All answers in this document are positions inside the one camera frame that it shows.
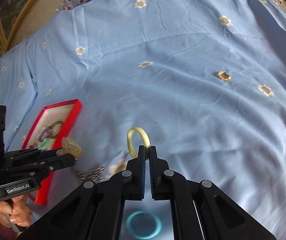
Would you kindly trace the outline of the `person's left hand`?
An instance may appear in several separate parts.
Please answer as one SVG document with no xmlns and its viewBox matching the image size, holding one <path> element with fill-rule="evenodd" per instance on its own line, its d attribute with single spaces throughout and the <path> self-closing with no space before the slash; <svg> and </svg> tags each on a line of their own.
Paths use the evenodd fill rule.
<svg viewBox="0 0 286 240">
<path fill-rule="evenodd" d="M 10 228 L 10 223 L 27 227 L 31 225 L 33 215 L 27 205 L 27 196 L 12 198 L 12 202 L 0 202 L 0 224 Z"/>
</svg>

